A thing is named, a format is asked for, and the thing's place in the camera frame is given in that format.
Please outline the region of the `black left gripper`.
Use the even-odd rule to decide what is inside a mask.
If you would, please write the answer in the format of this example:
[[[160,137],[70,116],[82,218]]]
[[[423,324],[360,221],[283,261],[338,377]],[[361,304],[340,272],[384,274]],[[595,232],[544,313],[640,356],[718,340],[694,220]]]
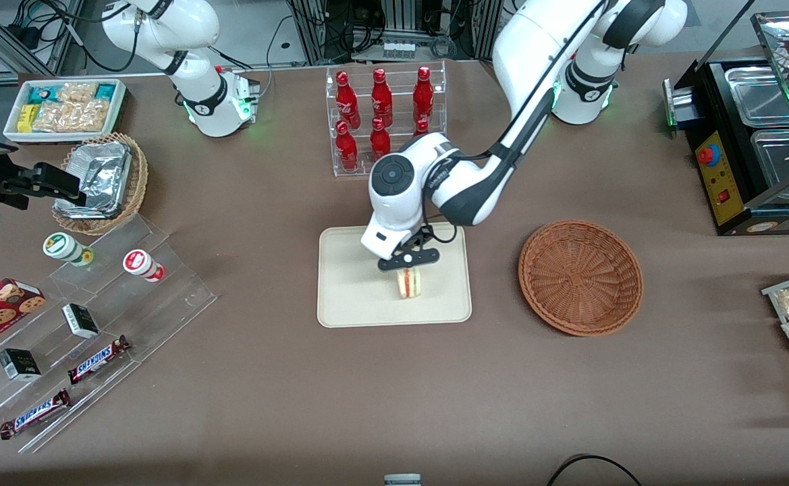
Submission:
[[[428,279],[429,264],[439,261],[440,252],[435,247],[425,248],[425,244],[435,239],[435,233],[431,225],[423,225],[418,233],[409,237],[400,244],[390,259],[379,259],[377,267],[383,273],[395,271],[395,279],[398,286],[403,283],[403,270],[420,267],[420,279]]]

